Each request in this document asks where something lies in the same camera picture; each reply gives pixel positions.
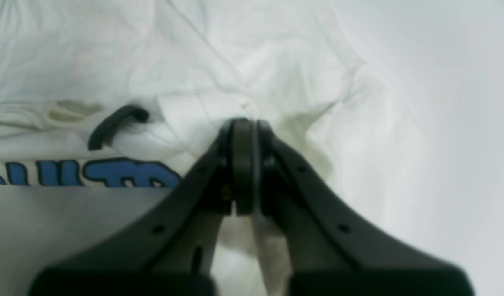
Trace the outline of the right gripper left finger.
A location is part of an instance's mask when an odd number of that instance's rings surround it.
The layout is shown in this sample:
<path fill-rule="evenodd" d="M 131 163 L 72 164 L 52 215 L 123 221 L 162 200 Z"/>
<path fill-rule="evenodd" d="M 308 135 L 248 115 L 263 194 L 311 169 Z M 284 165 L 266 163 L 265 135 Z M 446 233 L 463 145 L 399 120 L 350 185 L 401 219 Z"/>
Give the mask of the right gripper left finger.
<path fill-rule="evenodd" d="M 252 211 L 253 122 L 225 123 L 184 180 L 102 243 L 45 268 L 30 296 L 216 296 L 218 232 L 233 205 Z"/>

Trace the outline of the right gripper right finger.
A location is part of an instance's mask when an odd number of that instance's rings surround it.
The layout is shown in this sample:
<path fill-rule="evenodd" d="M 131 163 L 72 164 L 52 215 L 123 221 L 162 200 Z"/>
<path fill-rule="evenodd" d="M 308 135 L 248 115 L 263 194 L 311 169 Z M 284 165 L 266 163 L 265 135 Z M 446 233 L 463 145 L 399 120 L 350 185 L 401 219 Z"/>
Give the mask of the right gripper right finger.
<path fill-rule="evenodd" d="M 461 268 L 401 242 L 342 201 L 306 159 L 256 123 L 259 205 L 286 238 L 288 296 L 473 296 Z"/>

